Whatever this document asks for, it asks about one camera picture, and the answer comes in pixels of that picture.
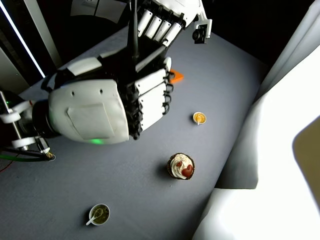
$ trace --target frosted cupcake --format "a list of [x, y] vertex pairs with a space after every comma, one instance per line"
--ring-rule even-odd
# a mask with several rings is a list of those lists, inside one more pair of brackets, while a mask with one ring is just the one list
[[166, 168], [171, 177], [180, 180], [189, 180], [195, 171], [195, 163], [186, 154], [176, 153], [171, 156]]

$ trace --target green cable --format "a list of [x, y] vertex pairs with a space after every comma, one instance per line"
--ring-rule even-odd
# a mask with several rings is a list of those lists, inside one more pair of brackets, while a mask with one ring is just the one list
[[35, 157], [35, 158], [22, 158], [22, 157], [15, 157], [15, 156], [8, 156], [0, 154], [0, 159], [11, 160], [16, 162], [42, 162], [48, 161], [45, 158]]

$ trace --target gray tabletop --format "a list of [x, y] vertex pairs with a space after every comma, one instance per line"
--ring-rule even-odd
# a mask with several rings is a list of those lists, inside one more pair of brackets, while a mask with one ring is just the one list
[[[208, 44], [194, 45], [192, 31], [181, 33], [167, 54], [184, 74], [174, 86], [170, 111], [139, 140], [91, 145], [61, 136], [48, 141], [55, 161], [14, 162], [0, 173], [1, 240], [192, 237], [266, 70], [215, 34]], [[124, 46], [126, 35], [123, 29], [76, 60]], [[46, 96], [39, 83], [22, 94]], [[192, 122], [197, 111], [206, 114], [206, 124]], [[174, 153], [194, 159], [192, 179], [176, 180], [166, 172]], [[109, 206], [110, 219], [85, 226], [97, 203]]]

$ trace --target white bowl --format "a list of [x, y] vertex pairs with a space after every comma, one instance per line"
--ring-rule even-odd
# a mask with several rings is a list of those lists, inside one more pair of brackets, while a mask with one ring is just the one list
[[93, 210], [94, 210], [97, 206], [101, 206], [101, 205], [102, 205], [102, 206], [105, 206], [105, 207], [108, 209], [108, 211], [109, 211], [109, 216], [108, 216], [108, 218], [105, 220], [105, 222], [100, 223], [100, 224], [95, 223], [95, 222], [93, 221], [92, 224], [93, 224], [93, 225], [96, 225], [96, 226], [101, 226], [101, 225], [105, 224], [105, 223], [108, 221], [108, 219], [110, 218], [110, 208], [109, 208], [107, 205], [105, 205], [104, 203], [99, 203], [99, 204], [97, 204], [97, 205], [94, 205], [94, 206], [91, 208], [91, 210], [90, 210], [90, 212], [89, 212], [89, 219], [91, 219], [91, 215], [92, 215]]
[[197, 111], [197, 112], [195, 112], [194, 114], [193, 114], [193, 116], [192, 116], [192, 119], [193, 119], [193, 121], [194, 121], [194, 123], [195, 124], [198, 124], [198, 122], [197, 122], [197, 120], [195, 119], [195, 115], [196, 114], [203, 114], [204, 115], [204, 122], [199, 122], [199, 124], [201, 125], [201, 124], [205, 124], [206, 123], [206, 121], [207, 121], [207, 116], [203, 113], [203, 112], [200, 112], [200, 111]]

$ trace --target red heart decoration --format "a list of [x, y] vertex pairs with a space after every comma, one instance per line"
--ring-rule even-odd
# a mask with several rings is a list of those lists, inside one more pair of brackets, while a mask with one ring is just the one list
[[188, 167], [183, 169], [181, 173], [182, 173], [183, 176], [189, 178], [189, 177], [191, 177], [193, 171], [194, 170], [192, 168], [192, 165], [189, 164]]

